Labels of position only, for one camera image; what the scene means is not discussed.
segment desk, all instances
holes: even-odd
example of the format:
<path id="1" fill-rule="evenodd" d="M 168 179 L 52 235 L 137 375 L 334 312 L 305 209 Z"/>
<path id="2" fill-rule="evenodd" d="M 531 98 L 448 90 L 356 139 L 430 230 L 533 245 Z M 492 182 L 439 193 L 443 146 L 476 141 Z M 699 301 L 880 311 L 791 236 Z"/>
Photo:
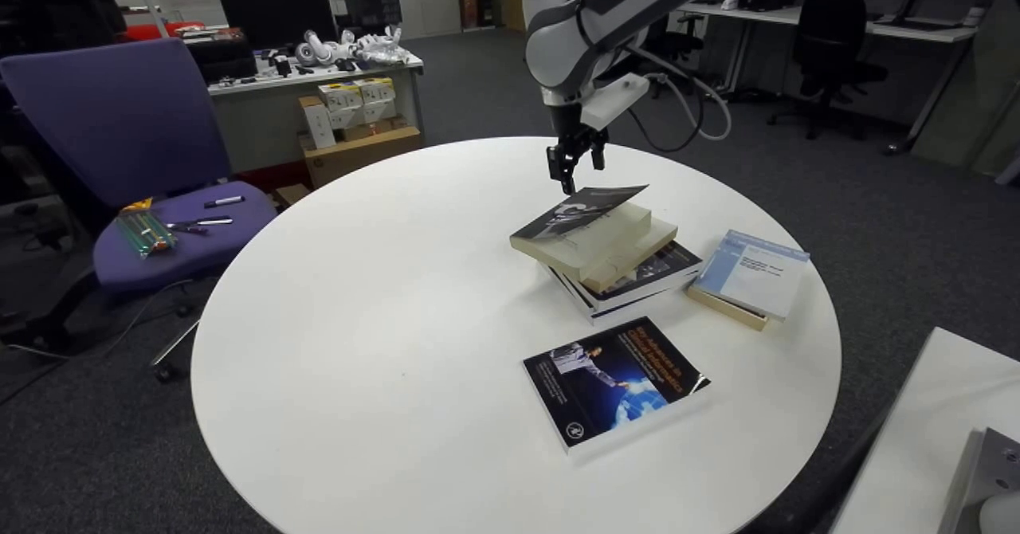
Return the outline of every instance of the desk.
<path id="1" fill-rule="evenodd" d="M 683 6 L 680 6 L 680 10 L 696 14 L 724 16 L 741 20 L 741 38 L 737 41 L 736 49 L 733 50 L 733 53 L 730 56 L 729 65 L 726 68 L 724 87 L 727 91 L 735 90 L 740 84 L 741 72 L 743 72 L 744 69 L 744 60 L 747 56 L 748 46 L 751 44 L 753 32 L 752 22 L 763 21 L 785 25 L 797 25 L 797 22 L 801 19 L 800 7 L 782 8 L 768 12 L 755 12 L 751 10 L 723 10 L 718 6 L 708 6 L 703 4 L 684 4 Z M 910 19 L 927 22 L 945 21 L 934 20 L 931 18 Z M 908 152 L 911 147 L 914 146 L 914 141 L 917 140 L 917 136 L 921 134 L 924 123 L 928 120 L 928 116 L 931 114 L 931 110 L 935 107 L 935 103 L 938 101 L 938 98 L 941 97 L 947 85 L 953 77 L 953 73 L 956 72 L 956 69 L 960 65 L 960 61 L 963 60 L 963 56 L 967 53 L 967 48 L 970 47 L 970 40 L 972 40 L 974 35 L 977 34 L 977 29 L 956 28 L 952 30 L 922 31 L 868 22 L 867 33 L 873 36 L 884 36 L 888 38 L 902 38 L 904 40 L 917 40 L 921 42 L 934 42 L 937 44 L 953 45 L 953 51 L 950 58 L 946 62 L 946 66 L 942 68 L 942 72 L 935 82 L 932 91 L 928 94 L 928 99 L 924 102 L 924 107 L 921 108 L 921 113 L 918 114 L 917 119 L 915 119 L 914 123 L 911 125 L 910 134 L 908 134 L 907 140 L 903 143 L 903 145 L 897 146 L 897 149 L 903 150 L 903 152 Z"/>
<path id="2" fill-rule="evenodd" d="M 307 127 L 298 98 L 317 95 L 316 87 L 329 82 L 378 75 L 392 77 L 397 91 L 397 112 L 425 134 L 417 81 L 418 74 L 424 72 L 424 62 L 417 56 L 412 55 L 406 64 L 368 70 L 339 71 L 336 66 L 310 69 L 312 73 L 300 74 L 294 70 L 288 77 L 209 87 L 216 121 L 235 172 L 304 161 L 297 134 Z"/>
<path id="3" fill-rule="evenodd" d="M 1020 438 L 1020 363 L 935 328 L 882 425 L 832 534 L 931 534 L 971 430 Z"/>
<path id="4" fill-rule="evenodd" d="M 751 330 L 680 291 L 643 313 L 712 378 L 706 403 L 583 463 L 520 361 L 594 333 L 514 229 L 563 199 L 551 138 L 429 147 L 279 215 L 202 315 L 195 414 L 230 483 L 289 534 L 726 534 L 818 445 L 839 328 L 814 266 L 785 323 Z M 730 226 L 798 247 L 764 210 L 669 159 L 606 146 L 579 185 L 636 197 L 706 258 Z"/>

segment blue book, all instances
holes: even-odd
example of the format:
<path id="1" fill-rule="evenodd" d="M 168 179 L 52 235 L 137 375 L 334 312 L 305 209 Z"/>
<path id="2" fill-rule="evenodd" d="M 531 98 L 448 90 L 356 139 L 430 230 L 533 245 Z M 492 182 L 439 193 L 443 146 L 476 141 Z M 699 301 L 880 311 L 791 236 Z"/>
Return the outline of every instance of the blue book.
<path id="1" fill-rule="evenodd" d="M 729 229 L 691 289 L 786 319 L 811 255 Z"/>

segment pen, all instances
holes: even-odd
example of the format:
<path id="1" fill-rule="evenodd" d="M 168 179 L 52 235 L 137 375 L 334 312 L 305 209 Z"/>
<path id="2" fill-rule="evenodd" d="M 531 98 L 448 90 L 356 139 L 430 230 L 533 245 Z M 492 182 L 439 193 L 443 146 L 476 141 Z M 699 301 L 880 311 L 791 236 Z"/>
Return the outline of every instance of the pen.
<path id="1" fill-rule="evenodd" d="M 220 205 L 232 205 L 234 203 L 241 203 L 244 200 L 245 196 L 224 197 L 222 200 L 206 201 L 205 208 L 212 210 L 212 208 L 219 207 Z"/>

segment grey carpet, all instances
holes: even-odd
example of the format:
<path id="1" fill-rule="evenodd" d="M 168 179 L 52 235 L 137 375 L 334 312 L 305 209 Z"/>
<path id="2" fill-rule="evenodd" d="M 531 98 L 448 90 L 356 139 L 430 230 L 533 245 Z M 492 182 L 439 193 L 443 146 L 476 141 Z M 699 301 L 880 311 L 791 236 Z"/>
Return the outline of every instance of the grey carpet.
<path id="1" fill-rule="evenodd" d="M 429 145 L 551 135 L 519 35 L 407 44 L 426 62 L 420 86 Z M 835 413 L 815 456 L 758 521 L 766 526 L 795 513 L 894 398 L 936 324 L 1020 359 L 1020 193 L 911 156 L 878 156 L 879 145 L 902 134 L 878 129 L 862 143 L 826 131 L 809 142 L 796 124 L 765 126 L 776 108 L 734 105 L 728 140 L 696 140 L 675 156 L 743 193 L 797 236 L 839 320 Z M 636 109 L 653 138 L 683 138 L 687 126 L 671 98 L 646 99 Z M 707 128 L 718 126 L 713 116 Z M 629 117 L 610 135 L 649 149 Z M 543 160 L 542 150 L 534 160 Z M 139 305 L 125 306 L 107 331 L 122 327 Z M 155 308 L 167 305 L 161 299 Z M 80 317 L 86 326 L 90 319 L 98 317 Z M 164 316 L 142 324 L 106 359 L 89 353 L 0 407 L 0 531 L 272 531 L 209 458 L 189 384 L 160 386 L 143 368 L 185 323 Z M 10 353 L 0 353 L 0 363 Z"/>

